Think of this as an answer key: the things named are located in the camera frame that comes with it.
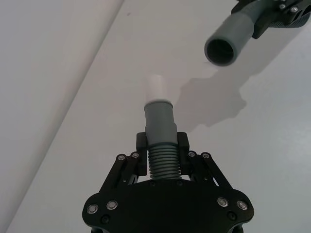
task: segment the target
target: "black mount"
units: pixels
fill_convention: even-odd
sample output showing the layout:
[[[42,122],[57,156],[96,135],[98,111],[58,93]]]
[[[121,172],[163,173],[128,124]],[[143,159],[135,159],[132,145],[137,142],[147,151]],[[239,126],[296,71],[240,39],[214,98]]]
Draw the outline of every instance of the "black mount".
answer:
[[[231,13],[240,11],[243,7],[256,0],[239,0]],[[274,2],[267,8],[255,23],[253,38],[258,39],[269,27],[274,28],[299,28],[309,20],[311,0],[271,0]]]
[[[148,149],[146,133],[138,133],[137,151],[117,156],[99,193],[84,205],[92,233],[243,232],[254,215],[248,197],[231,187],[209,153],[189,151],[186,133],[177,136],[181,173],[190,181],[137,183],[147,174]]]

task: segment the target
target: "gray tube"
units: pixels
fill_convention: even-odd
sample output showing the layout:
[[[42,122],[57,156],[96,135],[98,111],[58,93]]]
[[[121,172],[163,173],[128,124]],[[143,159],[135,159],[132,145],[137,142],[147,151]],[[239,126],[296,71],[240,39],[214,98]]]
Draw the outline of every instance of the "gray tube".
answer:
[[[180,179],[177,126],[167,100],[146,104],[146,135],[151,179]]]
[[[272,0],[256,0],[230,15],[205,43],[205,56],[218,66],[228,66],[239,56],[254,33],[254,26]]]

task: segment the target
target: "white surface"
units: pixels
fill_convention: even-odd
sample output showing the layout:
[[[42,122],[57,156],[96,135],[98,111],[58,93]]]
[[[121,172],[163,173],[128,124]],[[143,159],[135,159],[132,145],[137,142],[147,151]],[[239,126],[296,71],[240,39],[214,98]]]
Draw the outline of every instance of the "white surface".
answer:
[[[146,78],[145,82],[147,103],[154,100],[168,100],[167,83],[163,76],[152,74]]]
[[[144,130],[149,73],[168,78],[179,131],[213,154],[255,207],[246,233],[304,233],[311,215],[311,25],[268,30],[230,67],[204,43],[235,1],[128,0],[8,233],[86,233],[81,217],[118,153]]]
[[[0,233],[8,228],[121,2],[0,1]]]

